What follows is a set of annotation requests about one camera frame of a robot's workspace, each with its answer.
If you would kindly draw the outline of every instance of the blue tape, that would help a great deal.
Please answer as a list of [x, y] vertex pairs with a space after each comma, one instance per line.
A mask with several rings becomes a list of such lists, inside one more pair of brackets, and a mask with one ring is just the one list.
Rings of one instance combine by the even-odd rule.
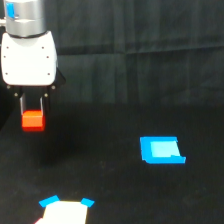
[[81, 201], [81, 204], [86, 205], [87, 207], [91, 207], [95, 202], [92, 200], [89, 200], [87, 198], [83, 198]]
[[60, 199], [58, 198], [57, 195], [55, 195], [55, 196], [53, 196], [53, 197], [50, 197], [50, 198], [47, 198], [47, 199], [44, 199], [44, 200], [42, 200], [42, 201], [39, 201], [39, 204], [40, 204], [43, 208], [45, 208], [47, 205], [52, 204], [52, 203], [54, 203], [54, 202], [56, 202], [56, 201], [60, 201]]
[[142, 160], [151, 164], [183, 164], [176, 137], [141, 137]]
[[178, 142], [177, 137], [170, 136], [170, 137], [141, 137], [141, 139], [147, 139], [150, 142]]

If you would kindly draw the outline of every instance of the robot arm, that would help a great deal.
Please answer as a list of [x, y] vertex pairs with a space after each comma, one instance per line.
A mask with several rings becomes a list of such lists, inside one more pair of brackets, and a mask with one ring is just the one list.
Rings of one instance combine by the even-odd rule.
[[0, 27], [1, 26], [6, 26], [6, 19], [4, 18], [4, 19], [0, 19]]
[[[24, 131], [43, 131], [50, 92], [65, 83], [58, 69], [52, 33], [47, 30], [44, 0], [3, 0], [5, 18], [1, 68], [7, 88], [20, 99]], [[26, 110], [24, 87], [42, 88], [41, 110]]]

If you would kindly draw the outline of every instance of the orange block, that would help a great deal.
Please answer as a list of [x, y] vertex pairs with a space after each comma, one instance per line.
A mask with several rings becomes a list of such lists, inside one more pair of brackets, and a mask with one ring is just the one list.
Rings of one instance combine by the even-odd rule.
[[45, 117], [41, 110], [29, 110], [22, 115], [22, 128], [24, 131], [44, 131]]

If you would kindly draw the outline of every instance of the black surface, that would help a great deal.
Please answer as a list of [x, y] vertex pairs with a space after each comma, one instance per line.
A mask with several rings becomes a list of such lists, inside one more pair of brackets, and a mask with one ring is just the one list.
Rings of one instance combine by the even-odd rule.
[[[1, 223], [34, 223], [38, 202], [95, 200], [87, 224], [223, 223], [224, 108], [53, 106], [45, 133], [19, 108], [0, 132]], [[141, 160], [139, 137], [177, 136], [185, 165]]]

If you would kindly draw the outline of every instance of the gray metal cylinder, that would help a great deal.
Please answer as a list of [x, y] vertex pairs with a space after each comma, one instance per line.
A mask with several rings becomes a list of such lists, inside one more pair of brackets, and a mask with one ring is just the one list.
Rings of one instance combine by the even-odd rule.
[[6, 32], [28, 38], [47, 31], [44, 0], [4, 0]]

